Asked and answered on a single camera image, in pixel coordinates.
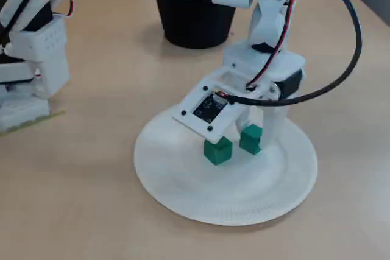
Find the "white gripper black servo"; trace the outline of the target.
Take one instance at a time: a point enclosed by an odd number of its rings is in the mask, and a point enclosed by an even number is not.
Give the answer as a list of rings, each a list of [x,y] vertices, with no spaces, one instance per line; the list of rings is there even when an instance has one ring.
[[[224,66],[244,76],[231,76],[231,81],[243,95],[265,101],[278,101],[294,97],[305,77],[305,59],[290,51],[281,50],[265,67],[270,54],[251,48],[246,41],[229,46],[224,52]],[[236,129],[241,134],[249,126],[263,129],[261,145],[272,144],[285,122],[288,106],[244,107],[236,120]]]

